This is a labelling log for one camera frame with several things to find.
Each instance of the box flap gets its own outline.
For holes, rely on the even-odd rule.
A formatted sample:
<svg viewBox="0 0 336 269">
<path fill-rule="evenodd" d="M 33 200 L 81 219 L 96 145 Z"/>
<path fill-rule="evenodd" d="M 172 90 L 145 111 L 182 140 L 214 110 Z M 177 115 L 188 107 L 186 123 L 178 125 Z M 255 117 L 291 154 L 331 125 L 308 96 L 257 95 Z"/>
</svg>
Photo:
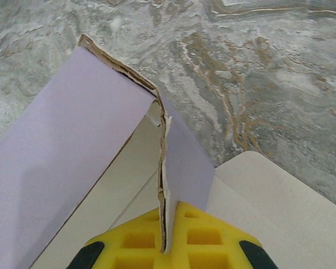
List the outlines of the box flap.
<svg viewBox="0 0 336 269">
<path fill-rule="evenodd" d="M 208 213 L 258 238 L 279 268 L 336 268 L 336 205 L 259 153 L 216 169 Z"/>
<path fill-rule="evenodd" d="M 0 268 L 28 268 L 155 97 L 76 48 L 0 140 Z"/>
<path fill-rule="evenodd" d="M 144 117 L 129 143 L 31 269 L 66 268 L 88 240 L 124 221 L 122 216 L 148 182 L 150 193 L 144 192 L 143 199 L 158 207 L 159 154 L 160 130 Z"/>
</svg>

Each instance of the cardboard box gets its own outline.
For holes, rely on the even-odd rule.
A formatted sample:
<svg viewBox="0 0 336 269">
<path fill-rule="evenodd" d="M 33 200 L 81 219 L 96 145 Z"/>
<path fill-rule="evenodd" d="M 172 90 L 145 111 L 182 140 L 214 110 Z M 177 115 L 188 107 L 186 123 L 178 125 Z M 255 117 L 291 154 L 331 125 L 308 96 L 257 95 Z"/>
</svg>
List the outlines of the cardboard box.
<svg viewBox="0 0 336 269">
<path fill-rule="evenodd" d="M 279 268 L 336 268 L 336 206 L 255 152 L 215 171 L 171 104 L 86 35 L 0 140 L 0 268 L 65 268 L 95 235 L 185 201 Z"/>
<path fill-rule="evenodd" d="M 140 125 L 152 137 L 131 146 Z M 126 178 L 109 176 L 132 156 L 112 172 Z M 166 252 L 177 201 L 205 210 L 214 167 L 156 87 L 82 35 L 0 140 L 0 268 L 30 267 L 99 178 L 109 177 L 102 214 L 114 221 L 153 174 Z"/>
</svg>

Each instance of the marble floor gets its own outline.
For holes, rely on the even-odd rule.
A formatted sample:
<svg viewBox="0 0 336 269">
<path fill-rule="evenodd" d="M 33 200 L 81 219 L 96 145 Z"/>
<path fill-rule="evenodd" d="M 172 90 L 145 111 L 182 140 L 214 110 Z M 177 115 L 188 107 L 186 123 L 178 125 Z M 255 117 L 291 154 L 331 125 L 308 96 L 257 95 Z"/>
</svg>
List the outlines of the marble floor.
<svg viewBox="0 0 336 269">
<path fill-rule="evenodd" d="M 336 204 L 336 0 L 0 0 L 0 137 L 80 33 L 159 86 L 216 165 L 258 151 Z"/>
</svg>

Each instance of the torn cardboard edge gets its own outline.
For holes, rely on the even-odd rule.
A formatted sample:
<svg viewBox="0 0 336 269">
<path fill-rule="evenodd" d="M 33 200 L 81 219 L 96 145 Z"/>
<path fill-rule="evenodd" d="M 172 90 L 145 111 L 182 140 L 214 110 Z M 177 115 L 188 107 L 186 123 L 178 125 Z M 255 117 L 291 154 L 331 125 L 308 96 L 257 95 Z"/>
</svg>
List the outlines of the torn cardboard edge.
<svg viewBox="0 0 336 269">
<path fill-rule="evenodd" d="M 89 38 L 86 34 L 82 34 L 79 41 L 79 47 L 86 48 L 89 52 L 91 52 L 94 56 L 96 56 L 99 60 L 107 64 L 109 67 L 113 68 L 114 70 L 122 73 L 123 75 L 127 76 L 129 79 L 134 81 L 136 84 L 139 84 L 144 89 L 149 91 L 152 95 L 154 95 L 157 99 L 157 103 L 161 108 L 161 115 L 160 115 L 160 123 L 162 126 L 161 132 L 161 153 L 160 159 L 158 162 L 158 200 L 160 203 L 159 212 L 160 212 L 160 225 L 161 225 L 161 236 L 162 236 L 162 246 L 161 252 L 168 252 L 169 246 L 171 243 L 171 234 L 167 230 L 168 224 L 167 220 L 169 219 L 169 212 L 171 209 L 169 208 L 169 203 L 167 200 L 169 199 L 169 189 L 167 186 L 167 179 L 166 179 L 166 170 L 165 170 L 165 159 L 166 159 L 166 149 L 167 149 L 167 141 L 166 137 L 169 131 L 171 118 L 167 116 L 167 112 L 165 110 L 165 106 L 161 99 L 160 93 L 157 87 L 148 79 L 141 76 L 138 72 L 134 69 L 126 66 L 121 61 L 115 59 L 112 55 L 106 52 L 102 47 L 97 45 L 91 38 Z"/>
</svg>

